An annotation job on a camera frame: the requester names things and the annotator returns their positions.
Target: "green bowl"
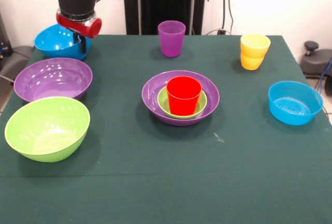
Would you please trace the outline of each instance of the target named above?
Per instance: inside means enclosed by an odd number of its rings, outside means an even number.
[[[39,162],[58,162],[82,143],[90,124],[84,104],[69,97],[47,97],[17,110],[5,127],[8,145]]]
[[[179,116],[171,114],[170,112],[170,106],[168,103],[168,96],[167,96],[167,88],[164,87],[160,90],[158,93],[158,105],[161,108],[161,110],[169,117],[174,119],[193,119],[194,117],[198,116],[200,113],[203,112],[204,108],[206,107],[206,104],[208,102],[208,99],[206,98],[206,94],[204,91],[201,91],[201,94],[198,99],[197,107],[195,110],[195,113],[192,115],[186,115],[186,116]]]

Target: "red plastic cup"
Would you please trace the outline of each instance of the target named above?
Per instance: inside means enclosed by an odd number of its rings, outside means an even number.
[[[176,76],[167,83],[166,88],[171,114],[194,114],[202,91],[199,81],[190,76]]]

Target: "black cabinet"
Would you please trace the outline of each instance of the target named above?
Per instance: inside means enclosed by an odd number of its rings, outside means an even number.
[[[205,0],[124,0],[126,28],[129,35],[156,35],[158,24],[178,20],[192,28],[196,35],[202,31]]]

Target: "cup rim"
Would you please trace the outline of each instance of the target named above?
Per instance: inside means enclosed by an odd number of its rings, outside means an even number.
[[[193,97],[191,97],[191,98],[179,98],[179,97],[174,96],[172,93],[170,93],[169,90],[168,90],[169,82],[170,82],[171,80],[175,79],[175,78],[178,78],[178,77],[188,77],[188,78],[190,78],[190,79],[195,80],[195,81],[199,84],[199,86],[200,86],[200,90],[199,90],[198,94],[196,94],[195,96],[193,96]],[[166,90],[167,90],[167,93],[169,93],[172,97],[174,97],[174,98],[176,98],[176,99],[178,99],[178,100],[188,101],[188,100],[192,100],[192,99],[196,98],[197,96],[199,96],[199,95],[201,94],[201,92],[202,92],[202,84],[201,84],[197,79],[195,79],[195,78],[193,78],[193,77],[191,77],[191,76],[187,76],[187,75],[179,75],[179,76],[175,76],[175,77],[173,77],[172,79],[170,79],[170,80],[167,82],[167,84],[166,84]]]
[[[260,37],[264,38],[265,40],[267,40],[268,44],[264,45],[264,46],[260,46],[260,47],[253,47],[251,44],[248,44],[247,42],[244,41],[244,38],[247,36],[260,36]],[[241,36],[240,41],[241,41],[241,43],[243,43],[244,45],[246,45],[247,47],[252,48],[252,49],[265,49],[265,48],[270,47],[270,45],[271,45],[271,40],[266,35],[263,35],[263,34],[245,34],[245,35]]]
[[[177,33],[168,33],[168,32],[165,32],[163,30],[160,29],[160,26],[162,24],[165,24],[165,23],[169,23],[169,22],[172,22],[172,23],[179,23],[180,25],[182,25],[182,27],[184,28],[183,30],[177,32]],[[158,31],[162,32],[163,34],[166,34],[166,35],[178,35],[178,34],[181,34],[183,32],[186,31],[186,25],[183,23],[183,22],[180,22],[180,21],[177,21],[177,20],[165,20],[165,21],[162,21],[161,23],[158,24]]]

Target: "plastic bowl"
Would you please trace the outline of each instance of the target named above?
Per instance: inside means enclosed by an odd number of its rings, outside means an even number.
[[[73,32],[59,24],[52,25],[41,31],[34,40],[35,47],[46,57],[68,57],[83,60],[91,48],[91,39],[86,38],[87,52],[82,53],[80,43],[74,43]]]
[[[171,118],[158,105],[159,91],[166,87],[170,79],[180,75],[187,75],[197,79],[201,83],[202,90],[207,97],[206,108],[201,114],[192,119]],[[174,70],[160,73],[149,79],[142,88],[142,100],[149,111],[164,123],[185,127],[197,124],[210,116],[219,105],[220,95],[217,86],[207,77],[192,71]]]
[[[160,90],[158,93],[158,105],[161,108],[161,110],[169,117],[174,118],[174,119],[192,119],[195,118],[196,116],[200,115],[203,110],[206,107],[206,104],[208,102],[208,99],[206,97],[206,94],[202,90],[198,99],[197,107],[195,109],[194,114],[191,115],[186,115],[186,116],[179,116],[179,115],[174,115],[171,114],[170,111],[170,106],[169,106],[169,99],[167,96],[167,88],[164,87],[163,89]]]
[[[49,97],[17,110],[5,127],[8,145],[39,162],[58,162],[69,157],[82,143],[90,113],[80,101]]]
[[[36,62],[19,73],[15,93],[27,102],[51,96],[79,100],[92,82],[91,68],[71,58],[51,58]]]
[[[322,108],[322,97],[303,83],[280,81],[269,89],[270,112],[285,124],[307,124]]]

